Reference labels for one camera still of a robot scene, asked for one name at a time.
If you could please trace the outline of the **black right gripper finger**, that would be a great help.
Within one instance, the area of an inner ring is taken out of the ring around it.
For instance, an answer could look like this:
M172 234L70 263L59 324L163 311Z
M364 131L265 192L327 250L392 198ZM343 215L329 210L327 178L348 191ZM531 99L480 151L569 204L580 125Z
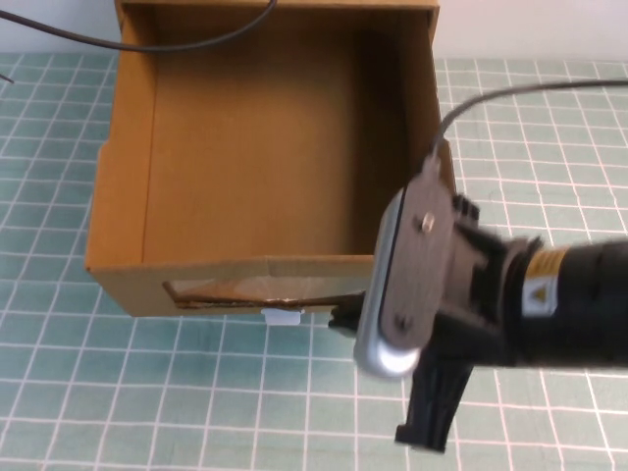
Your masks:
M394 438L446 440L470 375L470 365L419 365L406 421L397 426Z
M355 339L365 292L341 296L331 310L328 328L349 339Z

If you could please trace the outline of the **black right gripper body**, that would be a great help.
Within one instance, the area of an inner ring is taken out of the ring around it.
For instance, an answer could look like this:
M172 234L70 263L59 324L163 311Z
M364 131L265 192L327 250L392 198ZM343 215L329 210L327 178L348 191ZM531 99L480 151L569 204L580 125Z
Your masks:
M418 365L512 366L513 322L504 306L507 272L522 253L481 229L462 196L423 198L416 210Z

